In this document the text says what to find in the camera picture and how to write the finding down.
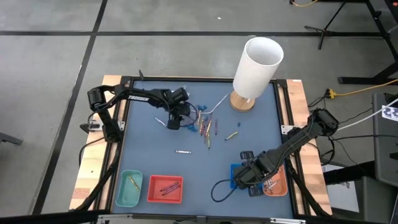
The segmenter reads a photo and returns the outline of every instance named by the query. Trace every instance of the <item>black cable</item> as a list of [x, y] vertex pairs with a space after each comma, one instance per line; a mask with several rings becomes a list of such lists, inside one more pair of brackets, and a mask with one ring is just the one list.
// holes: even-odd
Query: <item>black cable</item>
[[307, 142], [306, 144], [309, 144], [309, 145], [315, 147], [317, 149], [317, 151], [318, 151], [319, 156], [321, 155], [321, 151], [319, 150], [318, 146], [316, 146], [316, 145], [314, 145], [314, 144], [312, 144], [310, 142]]
[[368, 111], [371, 110], [371, 109], [372, 109], [372, 108], [369, 108], [369, 109], [367, 109], [366, 111], [360, 112], [359, 114], [353, 116], [352, 118], [348, 118], [347, 120], [342, 121], [342, 122], [340, 122], [339, 124], [343, 124], [343, 123], [345, 123], [345, 122], [347, 122], [347, 121], [349, 121], [349, 120], [351, 120], [351, 119], [357, 118], [358, 116], [361, 116], [362, 114], [365, 114], [366, 112], [368, 112]]
[[193, 109], [195, 110], [196, 116], [195, 116], [195, 119], [193, 120], [193, 122], [191, 122], [190, 124], [186, 124], [186, 125], [180, 125], [180, 127], [187, 127], [187, 126], [189, 126], [191, 124], [195, 124], [196, 121], [198, 121], [198, 118], [199, 118], [199, 112], [198, 112], [197, 108], [195, 106], [193, 106], [190, 102], [186, 101], [186, 103], [188, 103], [191, 107], [193, 107]]
[[361, 167], [360, 165], [358, 165], [358, 164], [349, 156], [348, 152], [347, 152], [346, 149], [344, 148], [344, 145], [343, 145], [341, 142], [339, 142], [339, 140], [336, 140], [336, 139], [333, 139], [333, 138], [332, 138], [332, 140], [338, 142], [338, 143], [340, 144], [340, 146], [342, 146], [342, 148], [343, 148], [344, 152], [346, 153], [348, 159], [350, 159], [351, 162], [355, 163], [355, 165], [357, 165], [357, 166], [363, 171], [363, 173], [364, 173], [365, 175], [367, 175], [367, 173], [365, 172], [365, 170], [362, 169], [362, 167]]
[[325, 153], [323, 153], [322, 155], [320, 155], [320, 159], [322, 159], [325, 155], [331, 153], [329, 159], [326, 162], [322, 162], [321, 166], [325, 166], [328, 165], [334, 158], [335, 158], [335, 154], [336, 154], [336, 147], [335, 147], [335, 143], [333, 142], [332, 138], [330, 136], [328, 136], [328, 140], [330, 141], [331, 144], [331, 149]]
[[85, 147], [89, 146], [90, 144], [96, 143], [96, 142], [98, 142], [98, 141], [100, 141], [100, 140], [102, 140], [102, 139], [104, 139], [104, 137], [99, 138], [99, 139], [97, 139], [97, 140], [94, 140], [94, 141], [92, 141], [92, 142], [89, 142], [89, 143], [85, 144], [85, 145], [80, 149], [80, 152], [79, 152], [79, 167], [80, 167], [80, 164], [81, 164], [81, 156], [82, 156], [82, 154], [83, 154], [83, 150], [85, 149]]
[[390, 138], [398, 138], [398, 136], [390, 135], [390, 134], [367, 134], [367, 135], [362, 135], [362, 136], [347, 136], [347, 137], [336, 138], [336, 139], [333, 139], [333, 141], [343, 140], [343, 139], [349, 139], [349, 138], [367, 138], [367, 137], [390, 137]]
[[312, 103], [308, 104], [308, 107], [309, 108], [314, 107], [315, 105], [319, 104], [319, 102], [321, 102], [323, 99], [325, 99], [325, 96], [321, 96], [321, 97], [316, 98], [314, 101], [312, 101]]
[[232, 189], [229, 193], [228, 193], [228, 195], [226, 195], [223, 199], [221, 199], [221, 200], [216, 200], [216, 199], [214, 199], [214, 197], [213, 197], [213, 191], [214, 191], [214, 188], [218, 185], [218, 184], [220, 184], [220, 183], [222, 183], [222, 182], [227, 182], [227, 181], [234, 181], [233, 179], [225, 179], [225, 180], [220, 180], [219, 182], [217, 182], [214, 186], [213, 186], [213, 188], [211, 188], [211, 193], [210, 193], [210, 196], [211, 196], [211, 199], [214, 201], [214, 202], [223, 202], [223, 201], [225, 201], [229, 196], [231, 196], [231, 194], [238, 188], [238, 186], [235, 186], [234, 187], [234, 189]]

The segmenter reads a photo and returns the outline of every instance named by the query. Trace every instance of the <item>blue table surface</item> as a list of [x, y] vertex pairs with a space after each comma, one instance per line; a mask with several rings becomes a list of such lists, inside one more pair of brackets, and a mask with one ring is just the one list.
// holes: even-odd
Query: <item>blue table surface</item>
[[[186, 86], [193, 105], [207, 105], [211, 110], [226, 94], [233, 91], [232, 83], [217, 82], [134, 82], [135, 88], [151, 90]], [[140, 201], [134, 208], [113, 204], [113, 213], [152, 213], [169, 215], [204, 215], [226, 217], [292, 218], [290, 195], [283, 197], [249, 197], [247, 190], [236, 190], [224, 202], [216, 203], [210, 197], [212, 186], [219, 180], [229, 179], [231, 164], [242, 162], [241, 151], [273, 149], [282, 144], [274, 87], [268, 84], [256, 99], [254, 108], [246, 113], [232, 109], [227, 97], [215, 109], [212, 120], [218, 120], [218, 134], [211, 132], [211, 149], [208, 150], [199, 133], [187, 128], [178, 131], [166, 129], [154, 117], [167, 122], [167, 113], [147, 103], [132, 102], [118, 177], [124, 170], [139, 170], [144, 175]], [[231, 133], [234, 138], [224, 141]], [[177, 154], [176, 150], [192, 151]], [[177, 175], [184, 178], [181, 204], [147, 202], [151, 175]], [[116, 195], [121, 178], [116, 181]], [[229, 182], [218, 185], [214, 197], [221, 199], [230, 191]]]

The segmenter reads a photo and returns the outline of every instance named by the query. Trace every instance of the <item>yellow cable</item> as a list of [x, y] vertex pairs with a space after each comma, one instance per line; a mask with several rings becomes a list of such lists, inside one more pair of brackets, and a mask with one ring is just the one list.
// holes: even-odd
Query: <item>yellow cable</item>
[[295, 6], [298, 6], [298, 7], [307, 7], [307, 6], [310, 6], [310, 5], [314, 4], [314, 3], [316, 3], [317, 1], [318, 1], [318, 0], [315, 0], [315, 1], [310, 2], [310, 3], [308, 3], [308, 4], [305, 4], [305, 5], [299, 5], [299, 4], [297, 4], [296, 2], [293, 2], [293, 1], [292, 1], [292, 4], [295, 5]]
[[391, 83], [394, 83], [394, 82], [398, 82], [398, 79], [393, 80], [393, 81], [390, 81], [390, 82], [387, 82], [387, 83], [385, 83], [385, 84], [381, 84], [381, 85], [377, 85], [377, 86], [372, 86], [372, 87], [369, 87], [369, 88], [365, 88], [365, 89], [362, 89], [362, 90], [356, 90], [356, 91], [352, 91], [352, 92], [349, 92], [349, 93], [336, 93], [336, 92], [334, 92], [334, 91], [331, 89], [331, 90], [330, 90], [330, 96], [331, 96], [332, 99], [334, 98], [334, 96], [348, 96], [348, 95], [352, 95], [352, 94], [355, 94], [355, 93], [360, 93], [360, 92], [362, 92], [362, 91], [372, 90], [372, 89], [374, 89], [374, 88], [379, 88], [379, 87], [382, 87], [382, 86], [386, 86], [386, 85], [391, 84]]

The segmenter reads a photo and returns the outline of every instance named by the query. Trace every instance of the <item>wooden base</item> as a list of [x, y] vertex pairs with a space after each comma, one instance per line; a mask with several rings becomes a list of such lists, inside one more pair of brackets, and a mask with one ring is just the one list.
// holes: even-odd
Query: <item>wooden base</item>
[[240, 112], [247, 112], [253, 108], [254, 103], [256, 102], [255, 99], [246, 99], [242, 96], [239, 96], [235, 91], [231, 93], [230, 98], [232, 108], [236, 109]]

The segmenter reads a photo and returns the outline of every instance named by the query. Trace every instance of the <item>white cylinder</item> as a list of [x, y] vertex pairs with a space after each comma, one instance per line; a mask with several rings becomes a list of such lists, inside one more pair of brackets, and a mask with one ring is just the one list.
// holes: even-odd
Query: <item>white cylinder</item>
[[284, 57], [282, 47], [274, 40], [255, 37], [246, 42], [236, 70], [233, 86], [244, 98], [261, 96]]

